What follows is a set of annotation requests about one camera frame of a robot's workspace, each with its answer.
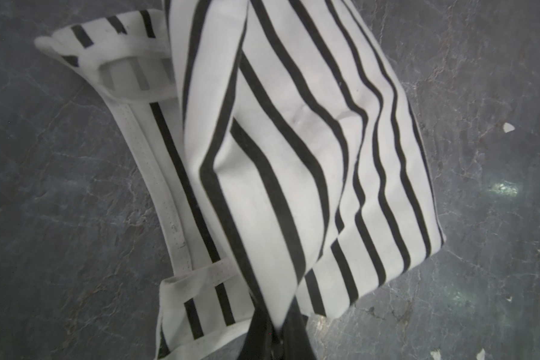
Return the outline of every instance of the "folded cloth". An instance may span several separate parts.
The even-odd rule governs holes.
[[[413,112],[346,0],[187,0],[36,46],[108,105],[147,184],[174,276],[157,358],[340,316],[444,238]]]

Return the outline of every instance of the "gray marble surface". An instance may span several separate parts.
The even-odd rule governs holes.
[[[418,114],[448,241],[311,319],[317,358],[540,359],[540,0],[357,6]],[[0,0],[0,359],[153,356],[170,267],[150,197],[101,99],[32,40],[157,7]]]

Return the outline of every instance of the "striped fabric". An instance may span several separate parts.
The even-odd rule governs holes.
[[[208,355],[248,330],[253,302],[276,329],[294,297],[338,317],[440,248],[412,109],[349,0],[165,13],[36,39],[102,96],[157,209],[174,273],[157,358]]]

